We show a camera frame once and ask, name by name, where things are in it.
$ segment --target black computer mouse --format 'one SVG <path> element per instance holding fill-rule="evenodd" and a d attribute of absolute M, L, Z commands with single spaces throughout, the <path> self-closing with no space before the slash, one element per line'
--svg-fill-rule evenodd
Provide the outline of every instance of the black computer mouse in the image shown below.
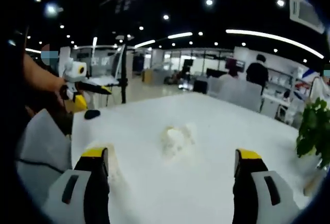
<path fill-rule="evenodd" d="M 90 120 L 90 119 L 100 116 L 100 114 L 101 114 L 101 112 L 99 110 L 87 110 L 85 112 L 84 118 L 86 120 Z"/>

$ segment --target black ceiling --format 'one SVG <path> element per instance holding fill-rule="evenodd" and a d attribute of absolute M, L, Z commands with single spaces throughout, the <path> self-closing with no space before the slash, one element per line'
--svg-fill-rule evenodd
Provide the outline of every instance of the black ceiling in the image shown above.
<path fill-rule="evenodd" d="M 56 40 L 60 45 L 91 45 L 94 36 L 98 44 L 114 44 L 119 42 L 116 36 L 124 31 L 134 36 L 129 41 L 135 45 L 151 39 L 157 40 L 152 47 L 162 45 L 162 48 L 172 48 L 173 40 L 164 39 L 168 35 L 193 32 L 192 37 L 175 39 L 178 47 L 214 47 L 218 42 L 220 48 L 234 48 L 242 42 L 250 49 L 273 54 L 278 49 L 283 56 L 302 63 L 307 59 L 307 66 L 316 70 L 323 62 L 329 62 L 329 51 L 325 35 L 304 27 L 289 19 L 288 0 L 284 8 L 276 5 L 276 0 L 213 0 L 213 5 L 207 7 L 206 0 L 134 0 L 130 10 L 125 15 L 115 15 L 118 0 L 111 0 L 100 6 L 105 0 L 42 0 L 34 3 L 30 0 L 29 35 L 31 39 L 27 47 L 40 49 L 39 41 L 44 43 Z M 45 18 L 43 9 L 46 3 L 54 2 L 63 8 L 56 18 Z M 162 19 L 168 14 L 170 19 Z M 295 40 L 325 56 L 323 60 L 296 46 L 255 36 L 228 35 L 225 30 L 244 29 L 271 33 Z"/>

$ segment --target floor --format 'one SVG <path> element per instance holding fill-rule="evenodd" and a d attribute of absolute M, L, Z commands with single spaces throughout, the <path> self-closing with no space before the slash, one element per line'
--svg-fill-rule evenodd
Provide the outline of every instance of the floor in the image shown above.
<path fill-rule="evenodd" d="M 110 108 L 122 102 L 121 88 L 113 87 L 112 93 L 113 95 L 108 96 L 107 107 Z M 178 89 L 177 85 L 152 86 L 143 83 L 141 77 L 134 77 L 129 80 L 126 88 L 126 102 L 129 103 L 183 93 L 185 93 L 185 91 Z M 106 99 L 105 96 L 98 99 L 99 107 L 106 106 Z"/>

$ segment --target potted plant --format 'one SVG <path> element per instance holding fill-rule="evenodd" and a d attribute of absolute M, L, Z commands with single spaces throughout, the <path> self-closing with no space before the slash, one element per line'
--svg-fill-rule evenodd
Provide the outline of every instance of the potted plant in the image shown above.
<path fill-rule="evenodd" d="M 330 163 L 330 110 L 326 105 L 320 98 L 307 104 L 296 140 L 298 158 L 314 154 L 314 158 L 316 155 L 318 160 L 321 159 L 319 168 Z"/>

